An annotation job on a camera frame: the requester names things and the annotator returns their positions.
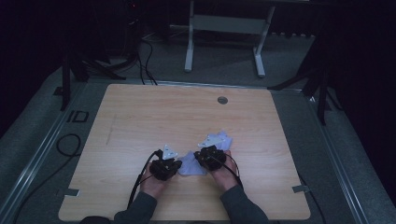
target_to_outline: wrist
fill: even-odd
[[[227,181],[221,183],[221,184],[219,185],[219,188],[220,188],[223,192],[225,192],[225,191],[227,191],[227,190],[229,190],[229,189],[235,187],[236,185],[238,185],[238,183],[236,182],[235,179],[232,178],[232,179],[228,179]]]

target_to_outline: gray sleeve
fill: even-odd
[[[139,192],[131,206],[114,216],[113,224],[147,224],[154,214],[157,200],[144,192]]]
[[[269,223],[267,215],[248,198],[239,185],[225,191],[220,199],[233,224]]]

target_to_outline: table leg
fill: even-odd
[[[270,7],[268,10],[267,19],[262,27],[262,33],[260,43],[257,47],[253,48],[254,59],[256,61],[257,75],[259,77],[265,77],[264,66],[262,65],[262,46],[264,45],[265,37],[267,37],[268,30],[270,28],[271,19],[274,16],[275,7]]]
[[[190,1],[190,25],[189,25],[189,45],[187,46],[186,63],[184,65],[184,71],[190,72],[192,70],[192,56],[194,53],[194,1]]]

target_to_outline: desk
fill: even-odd
[[[218,98],[224,96],[223,105]],[[233,138],[247,196],[270,219],[307,219],[310,211],[289,146],[267,90],[113,84],[92,125],[59,218],[113,218],[127,206],[149,155],[167,144],[184,156],[209,133]],[[152,220],[226,220],[210,175],[175,175]]]

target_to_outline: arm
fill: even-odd
[[[268,217],[253,203],[240,186],[228,189],[220,196],[231,223],[268,223]]]
[[[225,153],[231,156],[231,152],[229,150],[225,151]],[[227,165],[232,171],[236,172],[236,165],[228,156],[225,165]],[[212,174],[219,188],[224,192],[220,196],[220,199],[227,211],[231,223],[262,224],[269,222],[268,217],[257,204],[253,203],[248,198],[230,171],[221,167],[216,171],[212,171],[210,174]]]
[[[162,181],[151,176],[150,165],[151,163],[148,164],[146,172],[142,176],[144,181],[140,184],[140,192],[127,210],[118,212],[114,216],[114,224],[149,223],[157,206],[157,200],[161,197],[169,182],[169,180]]]

